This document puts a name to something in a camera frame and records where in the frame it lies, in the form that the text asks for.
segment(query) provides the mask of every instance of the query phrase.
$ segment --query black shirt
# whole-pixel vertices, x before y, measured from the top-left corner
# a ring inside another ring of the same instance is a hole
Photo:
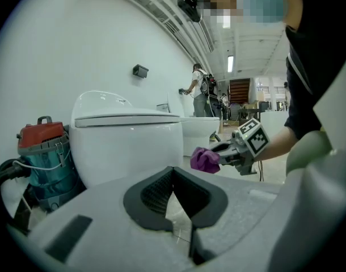
[[[285,126],[301,139],[306,133],[320,129],[313,106],[334,81],[346,60],[346,0],[303,0],[299,28],[294,31],[286,27],[285,32],[290,42],[291,57],[296,65],[301,64],[305,72],[303,78],[312,92],[308,92],[286,59],[292,99]]]

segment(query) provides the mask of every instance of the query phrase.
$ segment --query ceiling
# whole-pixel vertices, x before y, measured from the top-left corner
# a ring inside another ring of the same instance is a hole
[[[200,62],[218,81],[259,76],[285,77],[285,59],[289,52],[284,25],[259,26],[238,23],[231,18],[223,28],[222,17],[203,16],[211,52],[202,43],[177,0],[128,0],[151,16],[175,39],[182,49]],[[234,56],[234,69],[227,72],[227,57]]]

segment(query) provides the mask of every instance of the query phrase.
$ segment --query fluorescent light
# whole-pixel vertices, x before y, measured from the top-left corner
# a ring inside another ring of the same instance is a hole
[[[231,23],[229,21],[228,22],[223,21],[222,27],[223,28],[231,28]]]
[[[229,56],[227,58],[227,72],[232,73],[234,67],[234,56]]]
[[[223,28],[230,28],[231,27],[231,15],[229,9],[223,10],[223,17],[222,17],[222,27]]]

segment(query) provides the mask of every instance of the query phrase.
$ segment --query black hose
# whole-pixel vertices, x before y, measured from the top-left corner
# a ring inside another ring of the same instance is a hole
[[[12,165],[12,162],[17,159],[10,159],[5,161],[0,165],[0,228],[5,228],[5,225],[8,223],[9,225],[15,227],[23,234],[27,235],[28,231],[24,228],[18,226],[15,220],[10,216],[7,211],[1,193],[2,184],[7,181],[14,179],[16,177],[28,177],[31,174],[29,168],[23,168],[19,165]]]

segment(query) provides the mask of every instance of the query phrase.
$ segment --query staircase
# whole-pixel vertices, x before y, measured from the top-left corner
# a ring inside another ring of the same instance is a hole
[[[230,104],[243,104],[248,102],[250,79],[236,79],[230,81]]]

